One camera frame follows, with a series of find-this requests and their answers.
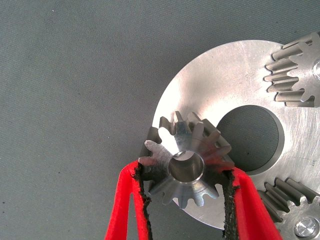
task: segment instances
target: spur gear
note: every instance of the spur gear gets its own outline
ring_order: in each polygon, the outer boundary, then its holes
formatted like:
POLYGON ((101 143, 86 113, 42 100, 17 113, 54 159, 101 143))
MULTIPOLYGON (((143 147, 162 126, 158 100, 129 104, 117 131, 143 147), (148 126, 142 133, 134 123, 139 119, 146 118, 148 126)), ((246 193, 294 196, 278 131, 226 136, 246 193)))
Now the spur gear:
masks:
POLYGON ((290 178, 265 184, 260 197, 284 240, 320 240, 320 196, 290 178))
POLYGON ((272 54, 266 68, 272 74, 268 92, 277 92, 275 101, 291 107, 320 107, 320 33, 292 41, 272 54))
POLYGON ((203 206, 203 195, 219 196, 215 184, 221 183, 222 171, 234 167, 226 155, 231 147, 207 119, 191 113, 183 120, 178 111, 174 118, 172 123, 161 117, 159 129, 151 128, 148 138, 153 140, 144 143, 150 154, 144 151, 138 161, 149 176, 145 180, 153 181, 149 193, 163 192, 163 204, 177 198, 181 209, 188 199, 203 206))

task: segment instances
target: machined metal surface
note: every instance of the machined metal surface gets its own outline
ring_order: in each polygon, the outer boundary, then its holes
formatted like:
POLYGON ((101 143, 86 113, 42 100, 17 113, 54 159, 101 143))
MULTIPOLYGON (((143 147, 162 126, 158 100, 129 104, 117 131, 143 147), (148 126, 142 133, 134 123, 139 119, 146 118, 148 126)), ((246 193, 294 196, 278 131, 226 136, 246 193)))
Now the machined metal surface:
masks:
POLYGON ((312 32, 272 54, 274 62, 266 66, 272 75, 269 92, 275 100, 291 107, 320 107, 320 36, 312 32))
POLYGON ((266 183, 259 194, 283 239, 319 240, 319 194, 291 178, 274 183, 266 183))
MULTIPOLYGON (((272 63, 272 54, 282 45, 263 40, 245 40, 215 47, 187 64, 171 81, 157 106, 152 126, 160 117, 173 122, 173 113, 182 117, 195 112, 214 126, 228 112, 244 105, 265 109, 278 127, 279 139, 273 157, 259 169, 248 172, 258 190, 265 182, 288 176, 320 192, 320 108, 286 107, 274 101, 274 92, 267 92, 270 75, 265 66, 272 63)), ((205 198, 198 207, 189 201, 184 209, 195 219, 210 226, 224 228, 224 198, 205 198)))
POLYGON ((213 199, 219 196, 215 185, 221 184, 222 171, 234 167, 232 161, 223 159, 231 147, 206 119, 202 121, 191 113, 184 120, 178 111, 174 116, 175 122, 160 118, 161 143, 155 142, 156 134, 155 141, 146 140, 151 156, 142 156, 138 161, 149 170, 145 174, 152 175, 154 183, 149 193, 164 193, 163 204, 177 198, 181 209, 189 199, 203 206, 204 195, 213 199))

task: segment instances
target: center hole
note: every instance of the center hole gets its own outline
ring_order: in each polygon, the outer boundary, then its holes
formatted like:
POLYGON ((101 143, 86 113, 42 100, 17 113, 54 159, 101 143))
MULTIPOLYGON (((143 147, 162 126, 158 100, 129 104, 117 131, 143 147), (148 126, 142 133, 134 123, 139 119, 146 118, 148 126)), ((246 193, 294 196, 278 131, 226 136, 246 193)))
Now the center hole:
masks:
POLYGON ((245 105, 227 113, 217 125, 232 146, 229 157, 236 167, 255 175, 266 171, 279 158, 285 135, 279 119, 269 110, 245 105))
POLYGON ((178 181, 187 183, 199 178, 204 171, 202 158, 193 151, 181 151, 169 162, 169 172, 178 181))

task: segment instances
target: metal gear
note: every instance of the metal gear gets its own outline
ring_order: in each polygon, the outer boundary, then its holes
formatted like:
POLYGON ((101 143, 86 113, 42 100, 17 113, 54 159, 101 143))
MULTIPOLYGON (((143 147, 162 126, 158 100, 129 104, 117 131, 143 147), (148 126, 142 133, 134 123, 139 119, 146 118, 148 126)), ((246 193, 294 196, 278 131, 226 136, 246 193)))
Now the metal gear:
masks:
POLYGON ((275 100, 291 107, 320 107, 320 33, 292 41, 272 54, 266 65, 272 74, 268 92, 277 92, 275 100))
POLYGON ((154 181, 149 193, 163 192, 163 204, 177 198, 181 209, 186 208, 189 199, 203 206, 205 194, 213 199, 219 196, 215 184, 220 183, 222 171, 234 167, 226 155, 231 146, 207 119, 201 121, 195 113, 183 120, 176 111, 174 118, 174 123, 160 118, 157 131, 160 139, 152 128, 153 140, 144 143, 151 154, 138 161, 145 167, 144 175, 154 181))
POLYGON ((320 196, 290 178, 265 184, 260 197, 284 240, 320 240, 320 196))

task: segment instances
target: aluminum plate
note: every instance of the aluminum plate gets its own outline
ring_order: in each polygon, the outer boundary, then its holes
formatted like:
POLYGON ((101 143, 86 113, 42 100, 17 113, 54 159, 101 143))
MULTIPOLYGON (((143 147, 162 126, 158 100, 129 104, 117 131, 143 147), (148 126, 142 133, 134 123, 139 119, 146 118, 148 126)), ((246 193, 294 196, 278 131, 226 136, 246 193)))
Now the aluminum plate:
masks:
MULTIPOLYGON (((174 111, 183 118, 195 112, 217 126, 231 110, 256 105, 266 109, 275 119, 279 143, 271 160, 261 168, 248 172, 256 188, 264 183, 288 177, 320 192, 320 108, 288 107, 274 101, 275 93, 267 92, 270 82, 264 77, 270 72, 271 54, 281 44, 263 40, 245 40, 215 47, 188 63, 164 91, 152 126, 159 126, 161 116, 173 122, 174 111)), ((198 207, 192 199, 184 209, 195 219, 212 227, 224 228, 224 198, 217 186, 218 199, 204 198, 198 207)))

